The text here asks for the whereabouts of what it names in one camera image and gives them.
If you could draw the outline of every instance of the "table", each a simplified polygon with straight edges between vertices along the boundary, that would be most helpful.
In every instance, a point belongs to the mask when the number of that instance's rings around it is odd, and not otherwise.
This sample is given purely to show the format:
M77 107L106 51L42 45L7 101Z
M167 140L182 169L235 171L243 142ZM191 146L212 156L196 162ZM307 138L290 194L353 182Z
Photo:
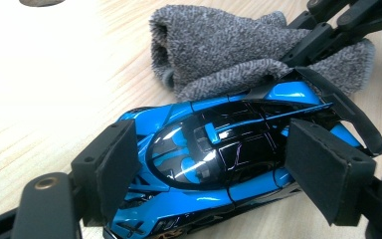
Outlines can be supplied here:
M70 162L123 112L175 102L151 71L148 19L166 4L219 8L258 18L283 11L290 22L306 0L66 0L30 8L0 0L0 214L22 188ZM382 32L365 90L352 96L382 133ZM382 176L382 155L376 175ZM303 193L200 231L189 238L364 238L358 227L327 224ZM100 238L100 228L84 228Z

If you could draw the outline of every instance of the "model car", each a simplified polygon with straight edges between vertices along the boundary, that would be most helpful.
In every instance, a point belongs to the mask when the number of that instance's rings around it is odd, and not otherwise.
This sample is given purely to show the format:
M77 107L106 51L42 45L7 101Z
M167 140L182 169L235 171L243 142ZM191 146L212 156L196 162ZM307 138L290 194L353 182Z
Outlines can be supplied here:
M363 150L341 123L341 102L318 91L329 89L290 74L272 87L122 115L135 120L142 167L104 237L173 238L300 192L284 168L291 119Z

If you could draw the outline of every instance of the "wood grain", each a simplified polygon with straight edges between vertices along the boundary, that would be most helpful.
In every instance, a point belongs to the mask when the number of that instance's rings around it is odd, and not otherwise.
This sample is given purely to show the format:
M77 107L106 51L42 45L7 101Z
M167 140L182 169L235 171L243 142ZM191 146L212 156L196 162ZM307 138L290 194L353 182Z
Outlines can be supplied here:
M0 214L16 207L31 179L69 172L71 160L126 110L175 102L150 68L148 19L166 4L219 8L288 20L305 0L66 0L47 8L0 1ZM353 96L382 132L382 33L368 87ZM382 175L382 155L377 158ZM300 194L245 213L189 238L364 238L359 227L329 227ZM85 228L100 238L100 228Z

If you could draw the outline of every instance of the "blue and black sports car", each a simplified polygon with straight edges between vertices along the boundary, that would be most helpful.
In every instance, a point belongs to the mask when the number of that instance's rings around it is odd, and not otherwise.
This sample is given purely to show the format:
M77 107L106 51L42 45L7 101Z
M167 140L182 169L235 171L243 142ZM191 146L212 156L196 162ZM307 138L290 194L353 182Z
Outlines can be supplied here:
M364 149L341 123L341 102L311 88L289 75L267 91L122 115L135 120L142 166L104 237L173 238L300 192L284 168L290 119Z

